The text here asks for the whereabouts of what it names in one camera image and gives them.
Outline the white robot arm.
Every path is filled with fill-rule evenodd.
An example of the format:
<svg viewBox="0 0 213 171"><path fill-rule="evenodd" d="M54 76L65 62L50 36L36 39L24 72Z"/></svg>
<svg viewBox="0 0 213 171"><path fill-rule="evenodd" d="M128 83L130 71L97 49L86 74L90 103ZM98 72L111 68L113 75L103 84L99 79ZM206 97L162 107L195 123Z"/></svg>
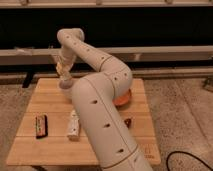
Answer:
<svg viewBox="0 0 213 171"><path fill-rule="evenodd" d="M102 171L153 171L113 100L132 84L130 68L84 42L79 28L61 29L59 87L72 100Z"/></svg>

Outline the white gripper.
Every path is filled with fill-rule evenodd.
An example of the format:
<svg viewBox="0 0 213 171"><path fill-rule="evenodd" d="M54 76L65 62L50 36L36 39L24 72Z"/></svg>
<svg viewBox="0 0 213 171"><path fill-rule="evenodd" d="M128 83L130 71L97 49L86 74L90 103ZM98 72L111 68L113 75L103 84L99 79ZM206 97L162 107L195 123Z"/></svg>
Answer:
<svg viewBox="0 0 213 171"><path fill-rule="evenodd" d="M67 48L61 48L59 51L59 55L57 56L57 63L62 63L65 65L70 65L73 67L76 60L76 54L72 50L68 50Z"/></svg>

